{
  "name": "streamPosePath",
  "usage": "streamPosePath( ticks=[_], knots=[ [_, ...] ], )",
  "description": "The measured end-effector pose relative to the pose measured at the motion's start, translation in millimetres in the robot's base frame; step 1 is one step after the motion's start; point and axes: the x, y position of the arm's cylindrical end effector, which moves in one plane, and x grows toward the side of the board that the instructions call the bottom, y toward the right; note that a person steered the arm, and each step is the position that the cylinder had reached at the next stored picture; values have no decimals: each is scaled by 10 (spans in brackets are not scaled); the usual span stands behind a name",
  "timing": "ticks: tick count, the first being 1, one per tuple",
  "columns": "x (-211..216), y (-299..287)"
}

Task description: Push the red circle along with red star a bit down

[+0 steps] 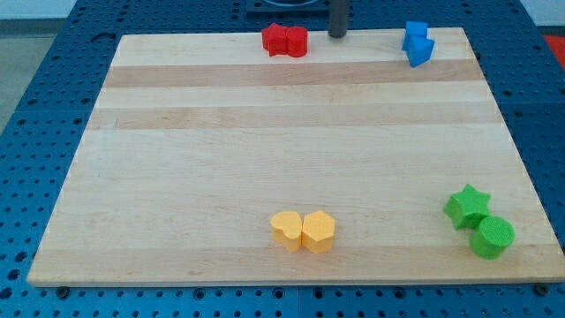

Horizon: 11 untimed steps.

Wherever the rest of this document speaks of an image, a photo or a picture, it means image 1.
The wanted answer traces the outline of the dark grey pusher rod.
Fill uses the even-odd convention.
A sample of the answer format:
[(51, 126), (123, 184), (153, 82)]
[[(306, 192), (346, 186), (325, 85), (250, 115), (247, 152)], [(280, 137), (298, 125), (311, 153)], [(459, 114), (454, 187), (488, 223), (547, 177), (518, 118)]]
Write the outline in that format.
[(349, 25), (350, 0), (331, 0), (328, 10), (328, 35), (343, 38)]

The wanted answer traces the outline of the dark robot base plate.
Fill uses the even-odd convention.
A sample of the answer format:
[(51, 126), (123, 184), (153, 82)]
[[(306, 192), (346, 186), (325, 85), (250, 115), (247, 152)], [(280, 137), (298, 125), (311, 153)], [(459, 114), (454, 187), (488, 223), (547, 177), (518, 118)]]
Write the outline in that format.
[(309, 13), (326, 12), (330, 0), (245, 0), (245, 13)]

